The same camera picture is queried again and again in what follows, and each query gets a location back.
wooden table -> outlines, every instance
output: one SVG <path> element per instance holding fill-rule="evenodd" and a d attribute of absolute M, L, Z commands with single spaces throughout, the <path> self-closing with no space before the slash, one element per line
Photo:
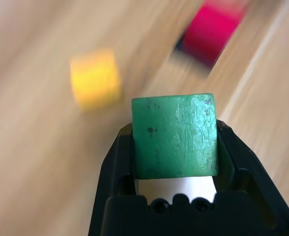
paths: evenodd
<path fill-rule="evenodd" d="M 170 55 L 200 4 L 0 1 L 0 236 L 87 235 L 100 165 L 135 96 L 213 92 L 218 118 L 261 156 L 289 203 L 289 6 L 254 2 L 210 72 Z M 125 99 L 82 114 L 68 61 L 99 47 L 115 50 Z"/>

green cube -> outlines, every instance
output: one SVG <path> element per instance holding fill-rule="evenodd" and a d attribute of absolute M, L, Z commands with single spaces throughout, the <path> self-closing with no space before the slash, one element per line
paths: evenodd
<path fill-rule="evenodd" d="M 132 119 L 138 179 L 218 174 L 212 94 L 136 98 Z"/>

